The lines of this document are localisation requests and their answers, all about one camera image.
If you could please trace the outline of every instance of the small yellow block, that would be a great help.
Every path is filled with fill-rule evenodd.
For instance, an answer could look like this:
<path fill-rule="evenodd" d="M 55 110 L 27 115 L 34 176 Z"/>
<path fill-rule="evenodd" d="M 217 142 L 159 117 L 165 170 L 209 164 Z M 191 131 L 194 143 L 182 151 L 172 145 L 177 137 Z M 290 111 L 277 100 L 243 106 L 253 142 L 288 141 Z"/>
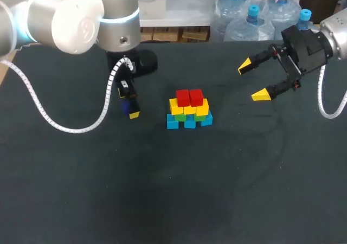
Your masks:
<path fill-rule="evenodd" d="M 184 107 L 178 107 L 177 99 L 170 99 L 171 115 L 181 115 L 184 113 Z"/>
<path fill-rule="evenodd" d="M 131 113 L 129 114 L 130 119 L 135 119 L 138 118 L 140 115 L 140 112 L 135 112 L 135 113 Z"/>
<path fill-rule="evenodd" d="M 201 117 L 202 115 L 208 115 L 209 106 L 207 99 L 204 99 L 204 103 L 201 107 L 196 107 L 196 116 Z"/>
<path fill-rule="evenodd" d="M 184 107 L 184 114 L 185 115 L 192 115 L 196 113 L 196 107 L 188 106 Z"/>
<path fill-rule="evenodd" d="M 269 93 L 267 92 L 267 89 L 262 89 L 258 91 L 257 93 L 254 93 L 252 95 L 253 101 L 263 101 L 263 100 L 271 100 L 271 97 Z"/>

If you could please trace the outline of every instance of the blue bottle cap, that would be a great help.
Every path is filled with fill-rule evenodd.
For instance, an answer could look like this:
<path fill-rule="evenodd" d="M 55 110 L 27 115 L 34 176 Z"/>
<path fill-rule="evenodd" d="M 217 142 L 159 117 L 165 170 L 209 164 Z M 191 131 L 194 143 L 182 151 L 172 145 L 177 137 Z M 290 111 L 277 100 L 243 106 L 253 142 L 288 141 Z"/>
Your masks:
<path fill-rule="evenodd" d="M 309 9 L 303 9 L 300 12 L 299 19 L 302 21 L 309 21 L 311 19 L 312 12 Z"/>
<path fill-rule="evenodd" d="M 259 13 L 259 6 L 253 4 L 248 9 L 248 15 L 249 16 L 258 16 Z"/>

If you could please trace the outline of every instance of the small blue block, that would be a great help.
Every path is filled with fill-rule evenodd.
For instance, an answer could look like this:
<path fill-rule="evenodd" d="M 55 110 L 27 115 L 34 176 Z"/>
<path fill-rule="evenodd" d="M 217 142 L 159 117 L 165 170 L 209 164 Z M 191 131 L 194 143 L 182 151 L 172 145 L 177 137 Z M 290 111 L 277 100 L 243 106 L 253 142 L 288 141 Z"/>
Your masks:
<path fill-rule="evenodd" d="M 213 117 L 212 117 L 211 111 L 208 111 L 208 115 L 206 117 L 206 120 L 201 121 L 200 125 L 201 126 L 210 126 L 210 125 L 212 125 L 212 122 L 213 122 Z"/>
<path fill-rule="evenodd" d="M 184 122 L 184 128 L 194 129 L 196 128 L 196 122 L 194 121 L 194 115 L 187 115 L 187 120 Z"/>
<path fill-rule="evenodd" d="M 126 115 L 128 117 L 129 113 L 130 113 L 130 102 L 129 102 L 129 100 L 121 99 L 120 106 L 121 106 L 121 109 L 123 110 L 124 115 Z"/>
<path fill-rule="evenodd" d="M 166 114 L 167 129 L 178 129 L 178 121 L 171 114 Z"/>

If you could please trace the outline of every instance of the black mat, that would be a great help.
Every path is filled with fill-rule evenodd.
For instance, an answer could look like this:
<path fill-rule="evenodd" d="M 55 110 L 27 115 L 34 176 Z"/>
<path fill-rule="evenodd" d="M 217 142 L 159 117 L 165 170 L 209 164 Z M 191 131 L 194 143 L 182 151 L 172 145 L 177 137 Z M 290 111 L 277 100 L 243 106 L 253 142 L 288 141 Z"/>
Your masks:
<path fill-rule="evenodd" d="M 276 61 L 237 67 L 266 43 L 149 44 L 156 74 L 136 80 L 140 118 L 117 93 L 88 134 L 53 129 L 14 72 L 0 87 L 0 243 L 341 243 L 347 241 L 347 113 L 324 119 L 318 72 L 274 103 L 250 95 L 284 79 Z M 15 58 L 49 115 L 81 128 L 100 114 L 104 53 L 46 47 Z M 325 104 L 347 89 L 346 62 L 327 68 Z M 212 127 L 166 130 L 170 98 L 202 88 Z"/>

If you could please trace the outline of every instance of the shelf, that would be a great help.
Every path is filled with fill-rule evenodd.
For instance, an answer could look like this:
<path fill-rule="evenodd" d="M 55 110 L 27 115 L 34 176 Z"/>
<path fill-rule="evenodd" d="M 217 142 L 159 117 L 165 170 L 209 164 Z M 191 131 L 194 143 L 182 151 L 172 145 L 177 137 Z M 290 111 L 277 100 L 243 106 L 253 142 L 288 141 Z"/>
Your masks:
<path fill-rule="evenodd" d="M 209 26 L 214 0 L 167 0 L 166 18 L 140 20 L 141 27 Z"/>

